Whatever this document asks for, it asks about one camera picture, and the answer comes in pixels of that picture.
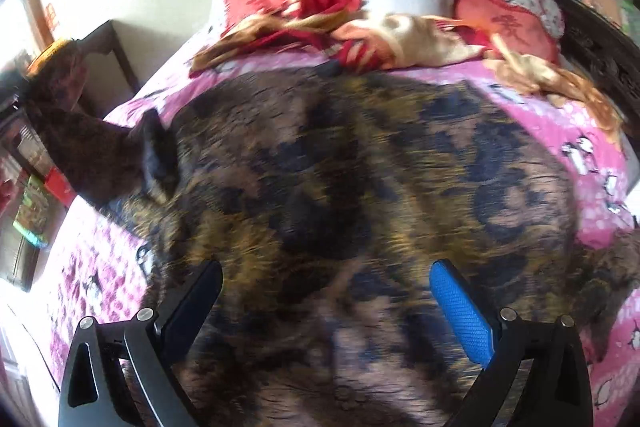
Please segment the dark wooden side table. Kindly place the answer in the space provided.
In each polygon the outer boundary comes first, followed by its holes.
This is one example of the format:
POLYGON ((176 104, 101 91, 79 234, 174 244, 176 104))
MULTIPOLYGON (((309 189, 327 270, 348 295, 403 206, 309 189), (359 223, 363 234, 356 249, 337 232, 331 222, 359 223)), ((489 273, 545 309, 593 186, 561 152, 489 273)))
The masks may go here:
POLYGON ((111 20, 91 31, 78 44, 87 73, 79 99, 84 112, 103 117, 140 90, 141 82, 111 20))

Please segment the dark carved wooden headboard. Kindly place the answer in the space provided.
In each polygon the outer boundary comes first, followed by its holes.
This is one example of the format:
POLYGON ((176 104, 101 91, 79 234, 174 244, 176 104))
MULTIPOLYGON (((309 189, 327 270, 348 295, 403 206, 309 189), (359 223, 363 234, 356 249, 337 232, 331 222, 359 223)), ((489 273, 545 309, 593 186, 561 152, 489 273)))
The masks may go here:
POLYGON ((582 0, 554 0, 564 16, 562 53, 589 72, 639 134, 639 47, 582 0))

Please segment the red and gold blanket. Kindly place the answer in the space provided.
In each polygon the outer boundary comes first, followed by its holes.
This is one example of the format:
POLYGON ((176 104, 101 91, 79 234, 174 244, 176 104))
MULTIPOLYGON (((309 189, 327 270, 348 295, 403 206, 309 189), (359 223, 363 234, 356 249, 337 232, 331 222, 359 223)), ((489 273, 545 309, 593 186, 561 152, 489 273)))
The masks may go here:
POLYGON ((488 36, 454 16, 368 11, 303 18, 251 15, 198 51, 190 74, 196 77, 232 58, 275 48, 318 50, 353 72, 480 61, 498 83, 520 95, 543 95, 556 107, 579 103, 608 142, 620 142, 622 120, 592 81, 558 62, 511 51, 499 35, 488 36))

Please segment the red heart pillow right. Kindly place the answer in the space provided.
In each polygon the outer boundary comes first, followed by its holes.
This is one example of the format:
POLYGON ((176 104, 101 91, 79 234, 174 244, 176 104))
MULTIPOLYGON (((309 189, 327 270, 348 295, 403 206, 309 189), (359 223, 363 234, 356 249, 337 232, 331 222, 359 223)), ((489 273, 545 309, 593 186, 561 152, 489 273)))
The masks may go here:
POLYGON ((484 34, 499 35, 511 50, 556 63, 558 43, 533 12, 506 0, 454 0, 454 17, 484 34))

